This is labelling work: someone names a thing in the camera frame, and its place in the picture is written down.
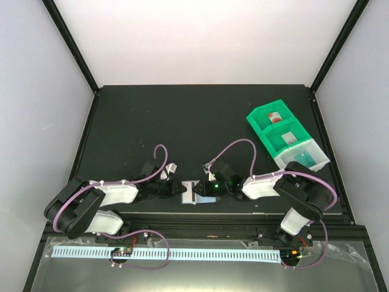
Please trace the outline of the black card holder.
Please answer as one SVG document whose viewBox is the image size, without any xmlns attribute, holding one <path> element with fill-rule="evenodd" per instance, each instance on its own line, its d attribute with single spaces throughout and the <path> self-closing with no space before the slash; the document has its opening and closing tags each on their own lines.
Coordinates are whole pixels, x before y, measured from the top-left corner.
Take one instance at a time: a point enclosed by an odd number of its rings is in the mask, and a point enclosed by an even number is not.
<svg viewBox="0 0 389 292">
<path fill-rule="evenodd" d="M 220 196 L 200 196 L 197 194 L 196 204 L 215 203 L 221 199 Z"/>
</svg>

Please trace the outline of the teal credit card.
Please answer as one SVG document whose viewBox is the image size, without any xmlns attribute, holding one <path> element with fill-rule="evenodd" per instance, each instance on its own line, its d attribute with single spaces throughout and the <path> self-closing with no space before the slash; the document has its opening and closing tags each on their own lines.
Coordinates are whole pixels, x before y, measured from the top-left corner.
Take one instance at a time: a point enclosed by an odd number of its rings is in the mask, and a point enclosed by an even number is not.
<svg viewBox="0 0 389 292">
<path fill-rule="evenodd" d="M 294 159 L 305 167 L 312 167 L 313 165 L 315 165 L 315 161 L 307 151 L 296 154 L 294 156 Z"/>
</svg>

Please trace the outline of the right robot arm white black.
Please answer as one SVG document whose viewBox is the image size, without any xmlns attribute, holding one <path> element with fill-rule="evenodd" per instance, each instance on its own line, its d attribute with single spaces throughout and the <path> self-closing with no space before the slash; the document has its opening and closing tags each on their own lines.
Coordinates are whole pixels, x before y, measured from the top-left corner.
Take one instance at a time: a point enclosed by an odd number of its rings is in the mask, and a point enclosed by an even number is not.
<svg viewBox="0 0 389 292">
<path fill-rule="evenodd" d="M 191 185 L 195 195 L 202 198 L 230 195 L 238 201 L 277 197 L 286 202 L 287 212 L 280 223 L 259 231 L 265 240 L 280 246 L 293 245 L 300 231 L 321 220 L 337 201 L 337 193 L 329 183 L 296 161 L 277 172 L 259 176 L 240 176 L 226 163 L 216 162 L 208 174 L 213 178 Z"/>
</svg>

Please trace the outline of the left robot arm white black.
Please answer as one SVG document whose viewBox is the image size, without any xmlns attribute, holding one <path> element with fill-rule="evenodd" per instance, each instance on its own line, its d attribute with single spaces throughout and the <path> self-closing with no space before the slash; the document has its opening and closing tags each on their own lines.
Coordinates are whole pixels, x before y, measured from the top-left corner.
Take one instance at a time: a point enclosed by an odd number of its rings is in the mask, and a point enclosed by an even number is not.
<svg viewBox="0 0 389 292">
<path fill-rule="evenodd" d="M 76 176 L 46 206 L 44 216 L 55 232 L 69 239 L 85 233 L 105 233 L 117 243 L 123 243 L 129 239 L 130 227 L 117 211 L 101 208 L 135 203 L 148 195 L 170 198 L 185 193 L 188 184 L 170 178 L 176 168 L 174 163 L 161 167 L 154 159 L 144 165 L 134 182 L 87 181 Z"/>
</svg>

